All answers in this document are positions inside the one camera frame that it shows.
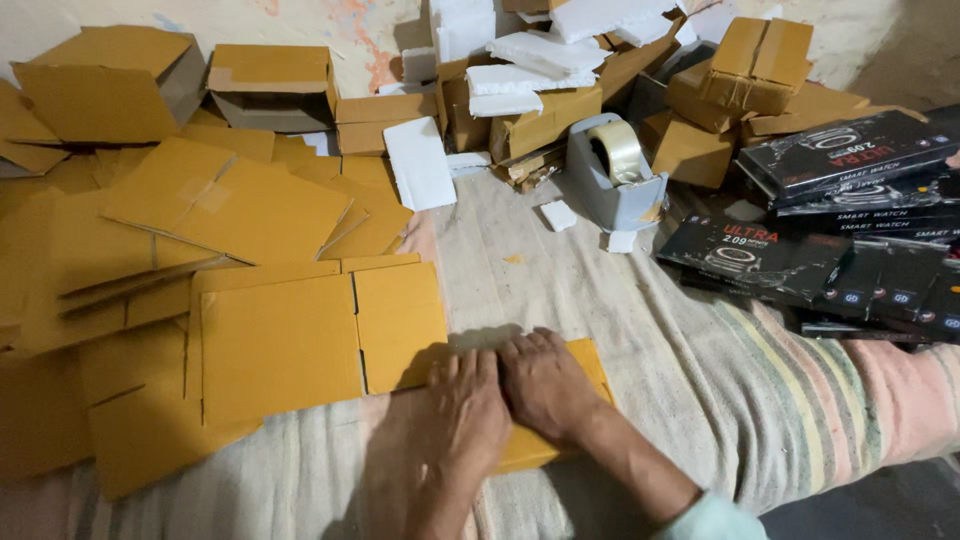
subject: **left hand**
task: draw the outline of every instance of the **left hand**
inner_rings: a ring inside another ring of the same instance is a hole
[[[438,438],[428,464],[444,483],[479,487],[510,436],[510,411],[497,380],[496,353],[470,351],[430,370]]]

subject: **hand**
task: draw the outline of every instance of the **hand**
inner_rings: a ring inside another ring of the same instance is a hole
[[[516,336],[499,352],[516,419],[544,437],[579,443],[593,414],[609,407],[554,332]]]
[[[496,353],[474,350],[435,364],[430,390],[440,425],[428,463],[448,482],[479,487],[499,462],[512,425],[497,380]]]

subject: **sleeve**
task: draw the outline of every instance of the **sleeve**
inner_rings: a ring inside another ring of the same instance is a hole
[[[710,493],[654,540],[768,540],[763,524],[727,499]]]

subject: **packing tape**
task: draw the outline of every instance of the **packing tape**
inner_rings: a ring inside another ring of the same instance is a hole
[[[634,128],[623,120],[614,120],[609,124],[587,130],[587,139],[594,152],[609,172],[613,187],[632,184],[641,176],[643,148],[636,138]]]

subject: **forearm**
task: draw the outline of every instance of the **forearm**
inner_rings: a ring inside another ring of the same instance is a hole
[[[574,442],[626,485],[655,523],[677,519],[701,495],[693,480],[611,406],[590,414]]]
[[[459,538],[481,482],[431,470],[411,506],[405,540]]]

